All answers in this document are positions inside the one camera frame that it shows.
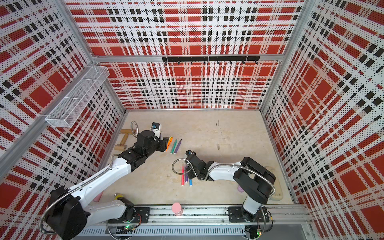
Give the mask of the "green marker pen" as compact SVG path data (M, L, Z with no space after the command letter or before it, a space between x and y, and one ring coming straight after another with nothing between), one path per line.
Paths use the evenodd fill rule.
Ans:
M177 142L178 142L178 139L176 138L176 140L175 140L175 142L174 142L174 144L173 144L173 147L172 147L172 149L171 149L171 154L174 154L175 148L176 148L176 146L177 146Z

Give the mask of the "orange marker pen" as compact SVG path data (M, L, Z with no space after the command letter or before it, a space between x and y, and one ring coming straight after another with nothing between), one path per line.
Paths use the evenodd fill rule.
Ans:
M168 143L167 143L167 150L168 150L168 148L170 147L170 144L172 143L172 141L173 141L173 137L170 137L170 138L169 138L169 141L168 141Z

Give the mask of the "violet marker pen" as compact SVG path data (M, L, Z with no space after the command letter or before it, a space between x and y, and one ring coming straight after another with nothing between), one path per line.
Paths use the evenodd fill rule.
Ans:
M180 148L180 145L181 145L181 142L182 142L182 139L180 139L180 141L178 142L178 144L177 144L177 146L176 146L176 148L174 150L174 154L176 154L178 152L178 150Z

